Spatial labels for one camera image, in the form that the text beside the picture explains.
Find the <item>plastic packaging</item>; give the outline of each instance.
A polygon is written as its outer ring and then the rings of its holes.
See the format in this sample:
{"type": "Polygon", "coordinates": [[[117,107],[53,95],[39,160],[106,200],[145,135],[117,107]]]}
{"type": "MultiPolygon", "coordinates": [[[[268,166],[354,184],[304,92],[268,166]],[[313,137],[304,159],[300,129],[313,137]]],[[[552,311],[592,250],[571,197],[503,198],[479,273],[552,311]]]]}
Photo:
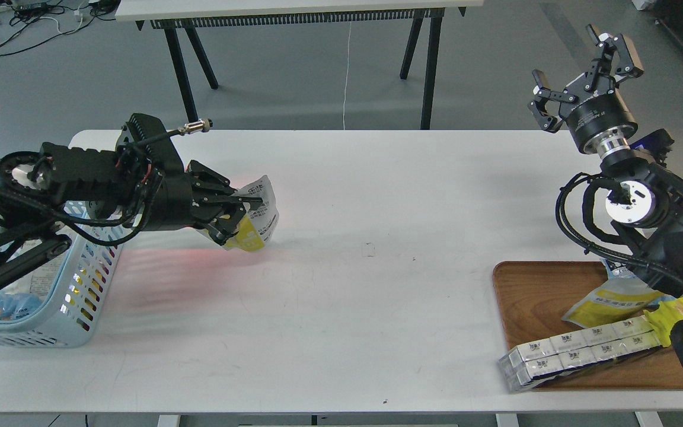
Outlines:
{"type": "Polygon", "coordinates": [[[639,316],[520,344],[501,357],[499,366],[510,391],[524,391],[659,345],[652,325],[639,316]]]}
{"type": "Polygon", "coordinates": [[[608,280],[577,302],[563,316],[580,327],[595,327],[631,318],[645,305],[663,296],[650,289],[623,265],[602,260],[608,280]]]}
{"type": "Polygon", "coordinates": [[[0,321],[22,319],[41,307],[40,298],[32,294],[0,294],[0,321]]]}
{"type": "Polygon", "coordinates": [[[255,211],[249,211],[241,222],[239,231],[226,241],[226,249],[239,248],[254,252],[265,247],[273,230],[279,223],[279,211],[276,209],[276,195],[268,176],[264,176],[234,193],[236,196],[262,197],[263,205],[255,211]]]}

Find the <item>white table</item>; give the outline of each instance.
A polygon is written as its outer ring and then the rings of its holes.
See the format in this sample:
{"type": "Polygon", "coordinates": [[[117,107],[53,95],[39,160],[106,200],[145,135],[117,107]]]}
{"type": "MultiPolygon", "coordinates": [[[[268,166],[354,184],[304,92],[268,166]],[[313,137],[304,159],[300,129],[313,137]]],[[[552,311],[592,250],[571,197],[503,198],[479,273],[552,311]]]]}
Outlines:
{"type": "Polygon", "coordinates": [[[192,87],[189,84],[184,57],[176,29],[183,28],[192,43],[211,89],[217,89],[218,80],[212,71],[202,46],[198,27],[232,27],[269,24],[307,24],[319,22],[376,21],[412,18],[406,53],[399,76],[407,79],[423,19],[431,18],[429,45],[426,59],[426,80],[423,87],[423,108],[420,128],[430,129],[433,105],[436,64],[439,53],[439,36],[442,17],[447,7],[459,7],[465,14],[467,6],[480,6],[483,0],[123,0],[117,8],[118,21],[136,21],[139,30],[144,21],[153,28],[165,30],[171,60],[181,99],[189,122],[196,121],[192,87]]]}
{"type": "MultiPolygon", "coordinates": [[[[119,132],[73,146],[111,149],[119,132]]],[[[593,260],[555,225],[558,188],[597,170],[569,136],[523,130],[214,130],[175,140],[281,214],[257,253],[192,230],[124,249],[78,349],[0,346],[0,412],[683,410],[683,391],[509,394],[491,271],[593,260]]]]}

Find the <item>white cord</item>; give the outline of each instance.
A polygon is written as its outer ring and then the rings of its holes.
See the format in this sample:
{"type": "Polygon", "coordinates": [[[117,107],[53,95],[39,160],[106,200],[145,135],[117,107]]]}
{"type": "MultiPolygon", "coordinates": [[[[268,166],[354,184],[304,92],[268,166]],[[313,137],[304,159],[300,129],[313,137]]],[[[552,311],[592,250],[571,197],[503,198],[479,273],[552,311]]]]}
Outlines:
{"type": "Polygon", "coordinates": [[[347,130],[347,84],[349,84],[349,42],[352,39],[352,21],[349,23],[347,35],[347,76],[344,78],[344,103],[341,105],[341,129],[347,130]]]}
{"type": "Polygon", "coordinates": [[[76,31],[78,31],[79,28],[81,28],[81,25],[84,24],[84,14],[81,14],[81,22],[78,23],[78,27],[76,27],[75,30],[70,30],[67,33],[63,33],[59,30],[59,21],[57,21],[57,19],[54,19],[53,17],[48,17],[48,16],[41,17],[40,19],[51,19],[52,21],[57,22],[57,32],[60,34],[65,34],[65,35],[75,33],[76,31]]]}
{"type": "Polygon", "coordinates": [[[52,21],[57,22],[57,32],[62,34],[62,32],[59,30],[59,21],[57,21],[57,19],[54,19],[53,17],[48,17],[48,16],[41,17],[41,19],[51,19],[52,21]]]}

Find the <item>table leg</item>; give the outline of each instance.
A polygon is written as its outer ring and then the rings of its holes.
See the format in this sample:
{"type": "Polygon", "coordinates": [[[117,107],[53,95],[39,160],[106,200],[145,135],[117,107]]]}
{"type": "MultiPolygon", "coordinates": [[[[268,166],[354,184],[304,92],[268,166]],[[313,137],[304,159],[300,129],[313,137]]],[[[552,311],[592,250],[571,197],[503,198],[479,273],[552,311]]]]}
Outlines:
{"type": "Polygon", "coordinates": [[[656,412],[635,412],[639,427],[663,427],[662,421],[656,412]]]}
{"type": "Polygon", "coordinates": [[[436,59],[439,56],[439,36],[442,32],[442,17],[431,18],[429,30],[429,51],[426,57],[426,83],[423,87],[423,108],[420,111],[420,129],[431,129],[431,108],[434,101],[436,81],[436,59]]]}
{"type": "Polygon", "coordinates": [[[410,63],[413,61],[413,54],[415,53],[415,45],[418,43],[418,35],[420,34],[420,27],[423,25],[423,17],[414,17],[413,23],[410,25],[410,36],[407,38],[407,47],[404,49],[404,59],[402,59],[402,68],[399,71],[399,78],[407,80],[407,73],[410,72],[410,63]]]}
{"type": "Polygon", "coordinates": [[[497,413],[495,419],[497,427],[518,427],[518,416],[514,413],[497,413]]]}
{"type": "Polygon", "coordinates": [[[178,427],[180,424],[180,415],[161,415],[157,419],[157,427],[178,427]]]}
{"type": "Polygon", "coordinates": [[[178,88],[181,89],[181,98],[184,100],[186,116],[189,122],[195,122],[199,119],[197,107],[194,105],[192,86],[189,85],[189,77],[186,74],[186,65],[184,64],[184,56],[181,53],[181,43],[178,42],[178,34],[174,28],[165,29],[165,38],[168,40],[170,58],[173,60],[175,78],[178,79],[178,88]]]}
{"type": "Polygon", "coordinates": [[[186,35],[189,36],[189,41],[192,42],[192,47],[194,48],[195,54],[197,54],[197,59],[200,60],[200,65],[202,66],[202,71],[207,77],[207,83],[212,89],[218,88],[218,79],[215,78],[215,73],[212,72],[212,66],[209,64],[207,59],[207,54],[204,52],[202,47],[202,42],[199,39],[196,28],[187,28],[186,35]]]}

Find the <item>black table leg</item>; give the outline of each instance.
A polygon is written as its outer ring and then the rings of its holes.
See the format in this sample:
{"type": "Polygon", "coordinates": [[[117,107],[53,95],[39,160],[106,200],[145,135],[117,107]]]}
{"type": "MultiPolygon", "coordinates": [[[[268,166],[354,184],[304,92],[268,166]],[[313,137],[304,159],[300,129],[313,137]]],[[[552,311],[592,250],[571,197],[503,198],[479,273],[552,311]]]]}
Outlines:
{"type": "Polygon", "coordinates": [[[399,71],[399,78],[407,80],[407,73],[410,72],[410,63],[413,61],[413,54],[415,53],[415,45],[418,44],[418,34],[420,34],[420,27],[423,25],[423,17],[414,17],[413,23],[410,25],[410,36],[407,38],[407,48],[404,49],[404,59],[402,59],[402,68],[399,71]]]}
{"type": "Polygon", "coordinates": [[[442,32],[442,17],[431,18],[429,30],[429,51],[426,57],[426,84],[423,87],[423,108],[420,111],[420,128],[431,129],[431,108],[434,101],[436,81],[436,59],[439,56],[439,36],[442,32]]]}
{"type": "Polygon", "coordinates": [[[189,76],[186,74],[186,65],[184,64],[184,56],[181,53],[181,43],[178,42],[178,34],[173,28],[165,29],[165,38],[168,40],[170,58],[173,60],[175,78],[178,79],[178,88],[181,89],[181,98],[184,100],[186,116],[189,122],[195,122],[199,117],[197,116],[197,107],[194,105],[192,87],[189,85],[189,76]]]}
{"type": "Polygon", "coordinates": [[[186,35],[189,36],[189,41],[192,42],[192,47],[194,48],[195,54],[197,54],[197,59],[200,60],[200,65],[202,66],[202,71],[207,77],[207,83],[212,89],[218,88],[218,79],[215,78],[215,73],[212,72],[212,66],[209,64],[207,59],[207,54],[204,52],[202,47],[202,42],[199,39],[196,28],[187,28],[186,35]]]}

